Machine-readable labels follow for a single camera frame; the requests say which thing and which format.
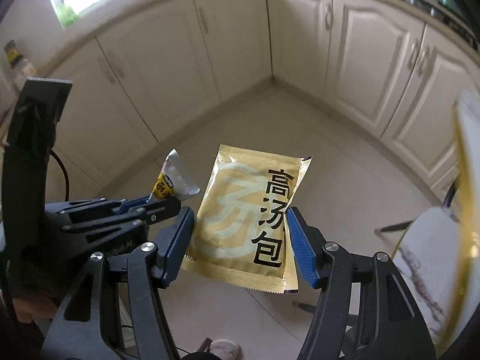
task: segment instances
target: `gold sauce packet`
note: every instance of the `gold sauce packet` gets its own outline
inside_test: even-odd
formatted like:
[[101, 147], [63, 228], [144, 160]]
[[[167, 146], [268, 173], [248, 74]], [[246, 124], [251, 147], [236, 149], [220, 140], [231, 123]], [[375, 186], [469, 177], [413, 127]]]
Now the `gold sauce packet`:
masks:
[[221, 145], [182, 268], [254, 290], [297, 292], [284, 212], [310, 161]]

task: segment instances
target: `silver bolt head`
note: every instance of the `silver bolt head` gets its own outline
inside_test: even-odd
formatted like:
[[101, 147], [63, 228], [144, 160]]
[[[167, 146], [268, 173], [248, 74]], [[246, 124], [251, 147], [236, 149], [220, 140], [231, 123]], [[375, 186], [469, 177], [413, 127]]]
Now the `silver bolt head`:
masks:
[[155, 248], [155, 244], [153, 242], [146, 242], [142, 244], [140, 247], [143, 251], [152, 251]]
[[381, 262], [385, 263], [388, 261], [388, 255], [381, 251], [380, 253], [377, 253], [377, 260], [380, 260]]
[[92, 261], [100, 261], [103, 258], [103, 253], [100, 251], [96, 251], [90, 256]]
[[327, 242], [325, 244], [325, 249], [327, 249], [328, 251], [337, 251], [338, 245], [334, 242]]

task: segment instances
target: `black cable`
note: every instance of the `black cable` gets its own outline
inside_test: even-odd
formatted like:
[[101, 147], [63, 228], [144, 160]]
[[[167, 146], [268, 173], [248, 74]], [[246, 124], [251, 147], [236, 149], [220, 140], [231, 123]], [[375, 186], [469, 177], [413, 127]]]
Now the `black cable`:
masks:
[[[130, 326], [130, 325], [122, 325], [121, 328], [123, 329], [124, 327], [129, 327], [131, 329], [133, 329], [134, 327], [133, 326]], [[185, 352], [186, 354], [190, 354], [190, 352], [186, 351], [185, 349], [182, 349], [182, 348], [179, 348], [178, 346], [176, 346], [176, 348], [178, 350], [181, 350], [182, 352]]]
[[70, 195], [70, 181], [68, 180], [68, 173], [67, 169], [65, 168], [62, 160], [60, 157], [58, 157], [57, 153], [52, 150], [50, 150], [50, 154], [52, 157], [57, 161], [58, 165], [60, 166], [61, 171], [63, 172], [63, 177], [65, 178], [65, 201], [68, 202], [68, 198]]
[[442, 204], [443, 207], [449, 208], [452, 205], [452, 201], [453, 201], [453, 198], [455, 197], [455, 193], [457, 193], [457, 183], [458, 183], [458, 177], [455, 178], [450, 188], [448, 188], [447, 195], [443, 200], [443, 204]]
[[15, 312], [14, 301], [11, 298], [10, 289], [8, 287], [6, 270], [3, 268], [3, 264], [1, 261], [0, 261], [0, 290], [1, 290], [1, 297], [3, 298], [2, 305], [5, 306], [6, 316], [11, 324], [11, 327], [15, 330], [18, 337], [20, 337], [20, 339], [26, 342], [25, 336], [23, 335], [23, 332], [20, 328], [20, 323], [18, 322], [17, 313]]

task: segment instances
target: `floor tile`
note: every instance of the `floor tile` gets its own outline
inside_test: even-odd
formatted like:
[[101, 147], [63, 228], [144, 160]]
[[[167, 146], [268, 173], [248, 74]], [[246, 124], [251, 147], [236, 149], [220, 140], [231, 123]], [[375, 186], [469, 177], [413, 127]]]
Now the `floor tile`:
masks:
[[302, 346], [245, 288], [180, 271], [160, 299], [176, 345], [187, 351], [207, 337], [227, 338], [245, 360], [291, 360]]
[[255, 290], [249, 290], [249, 292], [280, 325], [288, 330], [299, 342], [303, 342], [313, 315], [298, 307], [294, 307], [292, 302], [316, 305], [320, 290], [312, 289], [310, 285], [302, 279], [298, 268], [297, 273], [297, 294], [279, 295]]

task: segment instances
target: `cabinet door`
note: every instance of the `cabinet door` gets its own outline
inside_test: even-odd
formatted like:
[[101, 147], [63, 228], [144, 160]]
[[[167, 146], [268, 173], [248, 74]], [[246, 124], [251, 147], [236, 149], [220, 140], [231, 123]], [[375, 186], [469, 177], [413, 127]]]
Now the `cabinet door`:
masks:
[[374, 0], [334, 0], [323, 100], [380, 138], [409, 80], [424, 23]]
[[195, 0], [221, 100], [272, 75], [266, 0]]
[[453, 184], [459, 173], [457, 166], [453, 166], [432, 186], [432, 192], [441, 201], [445, 199], [450, 186]]
[[479, 92], [480, 69], [429, 26], [421, 50], [381, 140], [431, 187], [457, 160], [452, 106], [461, 91]]
[[[57, 147], [53, 150], [59, 156], [67, 169], [70, 182], [69, 201], [92, 199], [102, 187], [72, 164]], [[65, 176], [57, 161], [50, 156], [49, 166], [46, 169], [45, 202], [63, 202], [65, 200]]]
[[219, 104], [193, 0], [157, 4], [98, 41], [159, 142]]
[[321, 98], [332, 0], [267, 0], [273, 76]]
[[101, 186], [158, 144], [115, 79], [96, 40], [51, 76], [73, 81], [57, 125], [56, 145]]

